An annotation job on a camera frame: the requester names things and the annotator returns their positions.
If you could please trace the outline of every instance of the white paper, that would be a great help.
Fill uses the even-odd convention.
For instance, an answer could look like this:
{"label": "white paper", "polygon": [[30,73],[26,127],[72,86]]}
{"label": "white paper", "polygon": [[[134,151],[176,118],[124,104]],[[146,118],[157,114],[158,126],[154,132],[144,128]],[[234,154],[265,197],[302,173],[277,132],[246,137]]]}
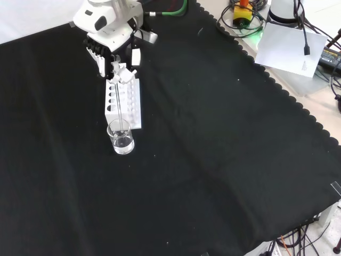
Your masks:
{"label": "white paper", "polygon": [[304,55],[302,30],[267,23],[258,44],[257,64],[313,77],[327,37],[307,32],[310,55]]}

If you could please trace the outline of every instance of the black cable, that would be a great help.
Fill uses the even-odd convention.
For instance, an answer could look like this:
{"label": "black cable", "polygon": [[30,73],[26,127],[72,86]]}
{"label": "black cable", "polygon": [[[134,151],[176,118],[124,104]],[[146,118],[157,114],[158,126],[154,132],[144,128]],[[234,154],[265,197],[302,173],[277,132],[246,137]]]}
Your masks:
{"label": "black cable", "polygon": [[[304,229],[304,237],[306,236],[307,234],[307,230],[308,230],[308,227],[309,227],[309,224],[307,226],[305,226],[305,229]],[[305,238],[303,239],[303,248],[305,248]]]}
{"label": "black cable", "polygon": [[301,249],[302,249],[302,236],[301,232],[298,233],[298,240],[299,240],[299,256],[301,256]]}
{"label": "black cable", "polygon": [[[330,76],[330,80],[336,81],[339,85],[341,85],[340,82],[338,80],[334,80],[334,73],[335,73],[337,67],[340,65],[340,63],[341,63],[341,60],[339,60],[339,62],[335,65],[334,69],[332,70],[331,76]],[[333,87],[333,84],[334,83],[330,83],[330,87],[331,87],[332,92],[335,94],[335,99],[338,101],[341,101],[341,95],[336,94],[334,87]]]}
{"label": "black cable", "polygon": [[[252,33],[249,33],[247,35],[242,35],[242,36],[231,36],[233,38],[246,38],[246,37],[249,37],[251,35],[254,35],[256,33],[258,33],[259,31],[263,30],[263,24],[265,22],[265,19],[262,17],[262,15],[260,15],[260,13],[258,12],[259,8],[257,6],[257,2],[259,1],[262,1],[262,0],[256,0],[254,2],[249,2],[249,4],[253,7],[252,9],[248,8],[248,7],[245,7],[245,6],[241,6],[239,4],[236,4],[237,2],[239,1],[231,1],[230,0],[230,4],[222,11],[222,14],[220,16],[220,18],[218,19],[217,23],[216,23],[216,28],[218,29],[219,32],[221,32],[222,34],[225,35],[224,31],[222,31],[220,29],[220,21],[222,21],[228,28],[231,28],[231,29],[246,29],[246,30],[254,30],[254,32]],[[257,18],[259,21],[260,21],[260,25],[258,27],[255,27],[255,28],[249,28],[248,25],[241,25],[240,27],[232,27],[230,25],[228,25],[224,19],[223,19],[223,16],[226,14],[226,12],[229,10],[229,9],[232,9],[234,8],[235,6],[238,6],[242,9],[247,9],[249,11],[251,11],[253,13],[253,16],[252,16],[252,19],[250,20],[250,23],[254,20],[254,18]]]}
{"label": "black cable", "polygon": [[[322,29],[320,29],[320,28],[318,28],[318,27],[312,25],[307,19],[305,19],[305,25],[306,25],[307,27],[309,27],[312,31],[314,31],[314,32],[317,33],[317,34],[323,33],[323,34],[325,34],[326,36],[328,36],[328,37],[331,39],[331,40],[328,40],[329,43],[333,42],[333,40],[334,40],[333,37],[331,37],[330,35],[328,35],[328,34],[327,34],[326,32],[324,32]],[[333,45],[336,46],[338,49],[341,50],[341,44],[340,44],[339,42],[334,42]]]}
{"label": "black cable", "polygon": [[[293,244],[295,243],[295,236],[294,236],[294,231],[293,231]],[[293,255],[295,256],[295,247],[293,247]]]}
{"label": "black cable", "polygon": [[[287,248],[293,248],[293,247],[299,245],[300,241],[302,240],[301,229],[300,229],[300,228],[297,228],[297,230],[298,230],[298,239],[297,239],[297,241],[294,242],[293,244],[286,244]],[[284,244],[282,243],[281,239],[278,239],[278,238],[277,238],[277,239],[276,239],[276,242],[277,242],[278,246],[284,248]]]}
{"label": "black cable", "polygon": [[319,240],[319,239],[323,236],[324,232],[326,232],[326,230],[328,229],[329,226],[330,226],[330,223],[328,224],[328,226],[325,228],[325,230],[322,232],[322,234],[321,234],[316,240],[314,240],[313,242],[311,242],[310,244],[308,244],[308,245],[305,246],[304,248],[308,247],[309,245],[312,245],[312,244],[315,243],[317,240]]}
{"label": "black cable", "polygon": [[[317,70],[324,78],[320,77],[318,74],[315,74],[315,75],[316,75],[317,77],[319,77],[320,79],[322,79],[322,80],[324,80],[324,81],[326,81],[326,82],[329,83],[328,77],[319,69],[319,67],[316,67],[316,70]],[[333,85],[341,89],[341,84],[340,84],[340,82],[339,82],[338,80],[335,80],[335,81],[336,81],[338,84],[335,84],[335,83],[334,83]]]}
{"label": "black cable", "polygon": [[[308,241],[309,241],[309,243],[311,243],[311,240],[309,239],[309,237],[308,237],[308,234],[305,232],[305,237],[308,239]],[[319,252],[317,251],[317,249],[315,248],[315,246],[313,245],[313,244],[311,244],[311,246],[313,247],[313,249],[314,249],[314,251],[315,251],[315,253],[318,255],[318,256],[320,256],[319,255]]]}
{"label": "black cable", "polygon": [[[298,10],[299,8],[302,8],[302,14],[301,16],[298,16]],[[305,10],[303,7],[303,4],[301,3],[301,0],[298,0],[298,4],[296,4],[296,0],[294,0],[294,18],[297,21],[299,29],[303,29],[303,35],[304,35],[304,55],[310,55],[310,47],[308,45],[307,40],[307,33],[305,31],[304,22],[305,22]]]}

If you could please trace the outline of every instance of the glass beaker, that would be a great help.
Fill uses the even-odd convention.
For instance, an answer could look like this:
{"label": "glass beaker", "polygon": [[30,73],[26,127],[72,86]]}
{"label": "glass beaker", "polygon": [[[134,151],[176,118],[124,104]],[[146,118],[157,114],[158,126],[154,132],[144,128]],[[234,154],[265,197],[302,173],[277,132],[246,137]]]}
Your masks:
{"label": "glass beaker", "polygon": [[133,151],[135,144],[129,122],[122,119],[120,124],[116,119],[108,125],[107,133],[116,153],[126,155]]}

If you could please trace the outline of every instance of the black tablecloth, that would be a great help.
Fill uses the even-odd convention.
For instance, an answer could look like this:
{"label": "black tablecloth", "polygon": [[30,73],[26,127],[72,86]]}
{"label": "black tablecloth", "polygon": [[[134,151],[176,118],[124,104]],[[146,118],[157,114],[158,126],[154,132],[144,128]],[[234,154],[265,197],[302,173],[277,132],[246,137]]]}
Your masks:
{"label": "black tablecloth", "polygon": [[0,46],[1,255],[243,255],[338,200],[337,141],[208,13],[149,22],[127,156],[83,31]]}

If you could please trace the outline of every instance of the electronic device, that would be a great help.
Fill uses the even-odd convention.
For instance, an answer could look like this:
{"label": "electronic device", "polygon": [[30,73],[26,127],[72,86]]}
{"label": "electronic device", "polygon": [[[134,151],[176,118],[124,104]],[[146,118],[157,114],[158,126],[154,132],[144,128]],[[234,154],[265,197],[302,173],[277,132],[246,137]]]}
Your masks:
{"label": "electronic device", "polygon": [[[319,61],[319,65],[333,70],[337,63],[341,60],[341,53],[325,47]],[[341,66],[336,68],[336,72],[341,74]]]}

